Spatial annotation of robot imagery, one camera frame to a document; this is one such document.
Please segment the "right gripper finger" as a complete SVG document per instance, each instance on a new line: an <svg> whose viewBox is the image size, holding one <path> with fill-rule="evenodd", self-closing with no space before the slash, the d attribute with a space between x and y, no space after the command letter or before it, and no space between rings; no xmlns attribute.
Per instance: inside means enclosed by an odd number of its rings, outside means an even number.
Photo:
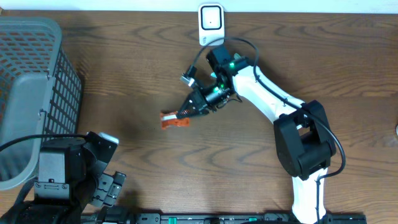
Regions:
<svg viewBox="0 0 398 224"><path fill-rule="evenodd" d="M190 93L180 107L180 114L200 114L201 107L202 94Z"/></svg>
<svg viewBox="0 0 398 224"><path fill-rule="evenodd" d="M209 111L206 109L203 109L203 110L185 109L185 110L178 110L176 117L177 117L177 119L184 119L184 118L192 118L192 117L196 117L196 116L205 116L208 114L209 114Z"/></svg>

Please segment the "red chocolate bar wrapper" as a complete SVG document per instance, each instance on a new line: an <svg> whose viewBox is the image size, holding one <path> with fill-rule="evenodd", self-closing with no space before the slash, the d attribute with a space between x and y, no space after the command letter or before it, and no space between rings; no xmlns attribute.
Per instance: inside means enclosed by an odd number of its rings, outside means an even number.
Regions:
<svg viewBox="0 0 398 224"><path fill-rule="evenodd" d="M177 112L171 112L171 113L160 113L160 122L161 122L161 128L162 129L167 129L171 126L176 126L176 127L187 127L190 125L190 119L189 118L177 118Z"/></svg>

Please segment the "green wet wipes packet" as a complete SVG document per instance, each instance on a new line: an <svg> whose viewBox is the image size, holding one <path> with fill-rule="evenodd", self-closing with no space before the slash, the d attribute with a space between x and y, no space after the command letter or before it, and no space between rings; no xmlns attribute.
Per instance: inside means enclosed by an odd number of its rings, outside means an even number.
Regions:
<svg viewBox="0 0 398 224"><path fill-rule="evenodd" d="M240 56L238 53L235 53L235 54L234 54L234 59L239 59L239 58L241 58L241 56ZM210 74L210 77L211 77L211 78L216 78L215 72L212 72L212 73Z"/></svg>

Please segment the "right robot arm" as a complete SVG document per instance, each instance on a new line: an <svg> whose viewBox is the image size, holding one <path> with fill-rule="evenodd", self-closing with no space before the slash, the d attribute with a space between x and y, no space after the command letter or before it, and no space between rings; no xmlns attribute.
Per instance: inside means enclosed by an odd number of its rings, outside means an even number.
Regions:
<svg viewBox="0 0 398 224"><path fill-rule="evenodd" d="M202 85L195 79L196 67L189 66L181 80L193 91L177 118L207 115L227 104L233 94L251 102L274 127L277 157L292 178L293 216L300 223L319 222L326 214L322 177L336 153L324 107L316 100L306 103L289 95L253 60L230 55L224 45L210 50L206 59L216 81Z"/></svg>

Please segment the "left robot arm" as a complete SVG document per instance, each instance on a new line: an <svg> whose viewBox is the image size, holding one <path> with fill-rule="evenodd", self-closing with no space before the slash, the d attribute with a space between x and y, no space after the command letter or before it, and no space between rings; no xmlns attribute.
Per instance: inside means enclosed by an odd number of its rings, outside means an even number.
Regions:
<svg viewBox="0 0 398 224"><path fill-rule="evenodd" d="M35 134L9 141L7 149L22 141L43 139L39 173L28 180L1 217L1 223L84 223L85 207L112 207L126 175L105 169L119 145L106 133Z"/></svg>

